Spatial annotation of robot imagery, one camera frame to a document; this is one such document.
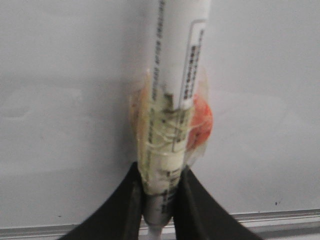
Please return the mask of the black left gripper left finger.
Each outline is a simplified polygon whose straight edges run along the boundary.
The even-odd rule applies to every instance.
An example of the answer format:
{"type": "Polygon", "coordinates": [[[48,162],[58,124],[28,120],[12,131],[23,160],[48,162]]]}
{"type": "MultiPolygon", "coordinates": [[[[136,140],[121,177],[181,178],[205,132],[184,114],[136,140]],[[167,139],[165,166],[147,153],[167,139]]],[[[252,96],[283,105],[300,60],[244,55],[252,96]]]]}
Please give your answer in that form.
{"type": "Polygon", "coordinates": [[[142,219],[143,187],[138,164],[132,163],[112,195],[61,240],[137,240],[142,219]]]}

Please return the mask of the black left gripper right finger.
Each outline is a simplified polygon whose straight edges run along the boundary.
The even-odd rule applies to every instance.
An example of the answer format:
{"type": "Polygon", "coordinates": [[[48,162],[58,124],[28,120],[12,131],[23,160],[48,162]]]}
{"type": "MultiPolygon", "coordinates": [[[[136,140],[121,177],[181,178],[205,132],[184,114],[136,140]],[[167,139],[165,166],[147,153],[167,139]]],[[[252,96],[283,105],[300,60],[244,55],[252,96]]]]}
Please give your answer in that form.
{"type": "Polygon", "coordinates": [[[177,240],[260,240],[207,192],[191,169],[181,173],[173,207],[177,240]]]}

